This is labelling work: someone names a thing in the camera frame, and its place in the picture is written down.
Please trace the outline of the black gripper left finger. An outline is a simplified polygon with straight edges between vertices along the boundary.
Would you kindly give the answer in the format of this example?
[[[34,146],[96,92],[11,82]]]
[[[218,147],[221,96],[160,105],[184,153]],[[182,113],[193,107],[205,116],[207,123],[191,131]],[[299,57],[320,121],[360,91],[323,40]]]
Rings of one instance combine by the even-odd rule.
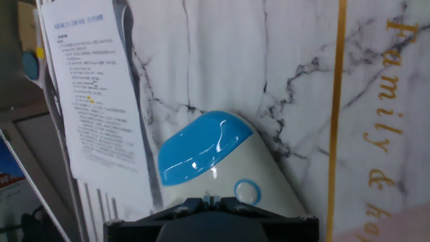
[[[146,218],[148,222],[168,222],[204,212],[209,212],[212,205],[212,197],[188,198],[183,203],[160,211]]]

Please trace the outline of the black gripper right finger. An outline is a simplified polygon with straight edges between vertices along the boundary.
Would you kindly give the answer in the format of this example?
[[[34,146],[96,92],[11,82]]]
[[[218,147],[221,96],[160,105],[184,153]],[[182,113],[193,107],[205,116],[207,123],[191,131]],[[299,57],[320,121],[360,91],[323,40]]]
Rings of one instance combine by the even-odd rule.
[[[305,223],[305,216],[286,217],[239,202],[235,197],[211,197],[211,219],[218,223],[252,221],[259,223]]]

